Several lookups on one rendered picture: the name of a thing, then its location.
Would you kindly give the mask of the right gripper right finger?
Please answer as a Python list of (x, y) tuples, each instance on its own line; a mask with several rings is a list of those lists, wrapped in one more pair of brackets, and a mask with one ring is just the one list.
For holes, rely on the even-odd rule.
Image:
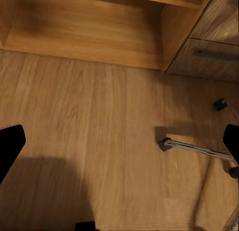
[(224, 132), (224, 144), (239, 163), (239, 126), (228, 124)]

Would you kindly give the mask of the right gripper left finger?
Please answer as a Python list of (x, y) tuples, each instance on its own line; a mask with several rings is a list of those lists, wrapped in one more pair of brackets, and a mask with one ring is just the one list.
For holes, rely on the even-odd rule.
[(22, 125), (0, 130), (0, 184), (25, 145)]

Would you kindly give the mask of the swivel chair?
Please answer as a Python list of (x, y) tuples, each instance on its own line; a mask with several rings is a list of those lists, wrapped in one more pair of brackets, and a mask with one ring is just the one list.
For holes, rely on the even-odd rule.
[[(219, 111), (228, 107), (239, 126), (239, 110), (237, 110), (237, 108), (232, 103), (232, 101), (229, 99), (229, 97), (216, 101), (215, 105), (218, 107)], [(236, 163), (236, 160), (234, 159), (233, 155), (231, 155), (231, 154), (227, 154), (224, 152), (219, 152), (219, 151), (211, 150), (211, 149), (204, 148), (204, 147), (199, 147), (199, 146), (195, 146), (195, 145), (191, 145), (191, 144), (174, 141), (174, 140), (171, 140), (171, 138), (165, 138), (164, 140), (161, 140), (159, 142), (159, 144), (160, 144), (160, 147), (163, 150), (163, 152), (166, 152), (173, 147), (178, 147), (178, 148), (190, 150), (193, 152), (205, 154), (208, 156), (212, 156), (212, 157), (216, 157), (216, 158), (220, 158), (223, 160), (227, 160), (227, 161)], [(232, 178), (239, 179), (239, 167), (231, 168), (229, 173)], [(230, 219), (228, 220), (228, 222), (226, 223), (226, 225), (224, 226), (222, 231), (234, 231), (234, 229), (238, 223), (239, 223), (239, 204), (235, 208), (234, 212), (232, 213)]]

